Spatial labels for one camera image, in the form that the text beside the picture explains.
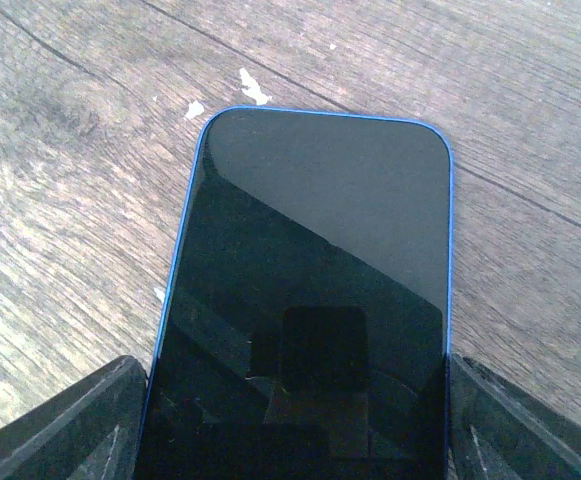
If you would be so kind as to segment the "blue-edged black phone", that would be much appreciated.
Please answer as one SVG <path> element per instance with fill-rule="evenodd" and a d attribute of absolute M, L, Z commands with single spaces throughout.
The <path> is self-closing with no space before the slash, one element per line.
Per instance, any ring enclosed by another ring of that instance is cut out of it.
<path fill-rule="evenodd" d="M 415 120 L 232 107 L 195 151 L 138 479 L 443 479 L 452 162 Z"/>

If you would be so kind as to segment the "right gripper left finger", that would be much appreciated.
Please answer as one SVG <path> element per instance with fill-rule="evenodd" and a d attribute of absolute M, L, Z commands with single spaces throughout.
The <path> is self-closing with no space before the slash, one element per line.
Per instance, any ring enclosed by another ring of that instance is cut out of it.
<path fill-rule="evenodd" d="M 0 429 L 0 479 L 130 479 L 146 372 L 120 356 Z"/>

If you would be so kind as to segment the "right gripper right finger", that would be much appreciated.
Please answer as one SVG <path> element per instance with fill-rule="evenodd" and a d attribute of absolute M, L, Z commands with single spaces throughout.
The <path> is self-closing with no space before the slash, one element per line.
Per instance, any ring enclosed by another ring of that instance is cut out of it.
<path fill-rule="evenodd" d="M 581 479 L 581 426 L 458 354 L 450 357 L 450 419 L 460 479 Z"/>

